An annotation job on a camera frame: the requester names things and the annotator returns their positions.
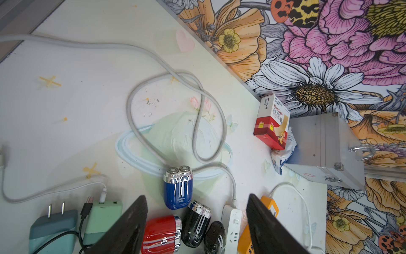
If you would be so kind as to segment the green plug adapter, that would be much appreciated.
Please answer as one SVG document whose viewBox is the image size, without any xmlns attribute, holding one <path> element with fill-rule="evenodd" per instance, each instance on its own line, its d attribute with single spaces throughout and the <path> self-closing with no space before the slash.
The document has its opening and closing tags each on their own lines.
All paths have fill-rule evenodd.
<svg viewBox="0 0 406 254">
<path fill-rule="evenodd" d="M 95 244 L 121 217 L 122 201 L 96 202 L 87 217 L 84 232 L 84 245 Z"/>
</svg>

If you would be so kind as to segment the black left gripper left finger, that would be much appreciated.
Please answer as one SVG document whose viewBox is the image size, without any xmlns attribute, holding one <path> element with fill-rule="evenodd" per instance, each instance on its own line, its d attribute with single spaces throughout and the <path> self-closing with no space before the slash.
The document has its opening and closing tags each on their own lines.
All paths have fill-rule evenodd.
<svg viewBox="0 0 406 254">
<path fill-rule="evenodd" d="M 86 254 L 139 254 L 147 225 L 148 205 L 139 196 Z"/>
</svg>

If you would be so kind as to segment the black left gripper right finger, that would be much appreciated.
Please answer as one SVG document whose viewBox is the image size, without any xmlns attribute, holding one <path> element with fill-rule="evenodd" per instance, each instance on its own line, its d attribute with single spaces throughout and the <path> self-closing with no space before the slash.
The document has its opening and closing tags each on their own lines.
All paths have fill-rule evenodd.
<svg viewBox="0 0 406 254">
<path fill-rule="evenodd" d="M 249 195 L 246 212 L 255 254 L 309 253 L 255 194 Z"/>
</svg>

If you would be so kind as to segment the orange power strip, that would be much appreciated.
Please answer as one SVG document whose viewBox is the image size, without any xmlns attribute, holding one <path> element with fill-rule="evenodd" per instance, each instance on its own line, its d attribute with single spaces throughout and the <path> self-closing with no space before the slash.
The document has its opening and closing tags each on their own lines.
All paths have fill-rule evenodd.
<svg viewBox="0 0 406 254">
<path fill-rule="evenodd" d="M 267 196 L 262 196 L 261 202 L 268 208 L 268 210 L 275 217 L 278 216 L 279 208 L 274 199 L 267 197 Z M 243 230 L 243 232 L 240 236 L 237 251 L 239 254 L 253 254 L 254 253 L 254 248 L 253 248 L 248 224 L 246 225 L 245 229 Z"/>
</svg>

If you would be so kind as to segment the white power strip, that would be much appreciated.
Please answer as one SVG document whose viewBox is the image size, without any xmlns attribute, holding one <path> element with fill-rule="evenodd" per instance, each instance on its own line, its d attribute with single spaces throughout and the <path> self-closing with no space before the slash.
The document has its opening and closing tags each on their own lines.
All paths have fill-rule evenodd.
<svg viewBox="0 0 406 254">
<path fill-rule="evenodd" d="M 223 207 L 221 222 L 226 231 L 225 254 L 237 254 L 242 211 L 230 205 Z"/>
</svg>

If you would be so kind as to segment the blue device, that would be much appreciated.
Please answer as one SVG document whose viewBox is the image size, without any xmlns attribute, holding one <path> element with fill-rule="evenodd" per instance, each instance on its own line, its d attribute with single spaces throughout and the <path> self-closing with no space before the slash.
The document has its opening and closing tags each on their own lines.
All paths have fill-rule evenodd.
<svg viewBox="0 0 406 254">
<path fill-rule="evenodd" d="M 193 170 L 189 166 L 171 167 L 163 175 L 163 199 L 167 208 L 188 206 L 193 192 Z"/>
</svg>

